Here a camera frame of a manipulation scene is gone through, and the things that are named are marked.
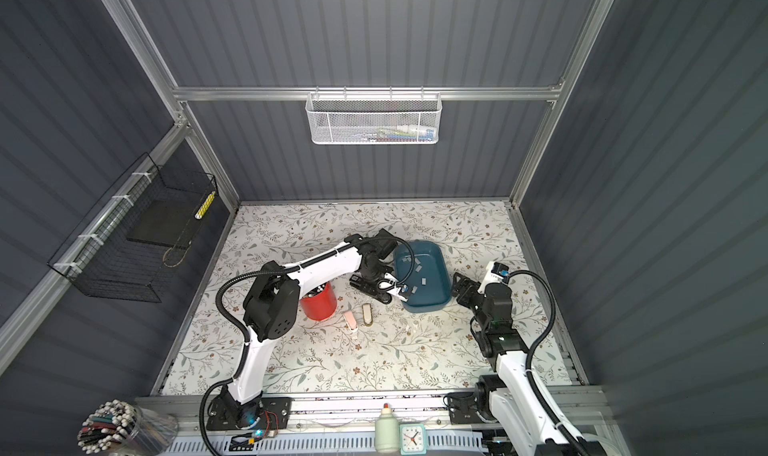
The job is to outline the teal plastic tray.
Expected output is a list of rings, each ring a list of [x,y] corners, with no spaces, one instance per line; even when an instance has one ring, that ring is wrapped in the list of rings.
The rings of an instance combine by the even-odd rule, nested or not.
[[[443,309],[451,299],[451,277],[440,247],[428,240],[409,242],[414,258],[400,245],[393,254],[395,276],[400,279],[408,271],[411,262],[415,266],[406,279],[408,299],[402,303],[411,313],[426,313]]]

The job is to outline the black stapler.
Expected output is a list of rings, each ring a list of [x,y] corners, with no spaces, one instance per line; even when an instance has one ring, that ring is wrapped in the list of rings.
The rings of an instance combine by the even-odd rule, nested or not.
[[[382,304],[387,305],[392,302],[393,296],[391,294],[383,289],[380,289],[376,283],[364,279],[361,275],[352,274],[349,278],[349,284],[352,288],[367,296],[370,296]]]

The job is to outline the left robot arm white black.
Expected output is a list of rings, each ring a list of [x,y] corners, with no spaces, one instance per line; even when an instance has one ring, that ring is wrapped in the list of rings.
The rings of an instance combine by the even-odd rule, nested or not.
[[[214,401],[224,406],[236,427],[251,429],[266,419],[261,399],[269,359],[278,340],[294,326],[300,300],[311,291],[350,274],[357,290],[383,304],[407,299],[405,281],[415,264],[398,278],[385,262],[400,245],[414,254],[407,241],[385,229],[374,236],[353,234],[314,257],[286,265],[269,261],[219,287],[216,308],[241,332],[243,346],[233,375],[212,387],[221,389]]]

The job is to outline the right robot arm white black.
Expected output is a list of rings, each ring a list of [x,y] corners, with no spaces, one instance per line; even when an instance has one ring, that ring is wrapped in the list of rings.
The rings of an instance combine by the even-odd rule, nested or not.
[[[545,329],[526,343],[514,327],[512,288],[517,276],[540,283],[549,308],[556,309],[554,294],[539,274],[512,270],[492,262],[484,279],[473,280],[459,272],[453,275],[451,295],[472,311],[470,332],[492,375],[479,378],[474,405],[483,420],[499,423],[511,444],[513,455],[604,455],[604,447],[585,439],[556,403],[543,379],[534,370],[536,350],[553,331],[556,316],[548,317]]]

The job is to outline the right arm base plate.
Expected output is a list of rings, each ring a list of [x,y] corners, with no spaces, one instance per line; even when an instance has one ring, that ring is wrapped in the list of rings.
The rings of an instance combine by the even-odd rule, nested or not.
[[[486,392],[450,392],[443,396],[443,405],[448,411],[452,424],[490,424],[497,419],[489,407],[489,396]]]

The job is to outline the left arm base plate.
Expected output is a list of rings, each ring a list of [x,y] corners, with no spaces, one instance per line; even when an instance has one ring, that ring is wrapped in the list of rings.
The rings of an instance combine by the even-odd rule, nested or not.
[[[241,404],[229,395],[218,395],[206,409],[206,429],[282,430],[287,427],[292,403],[293,400],[289,397],[261,397]]]

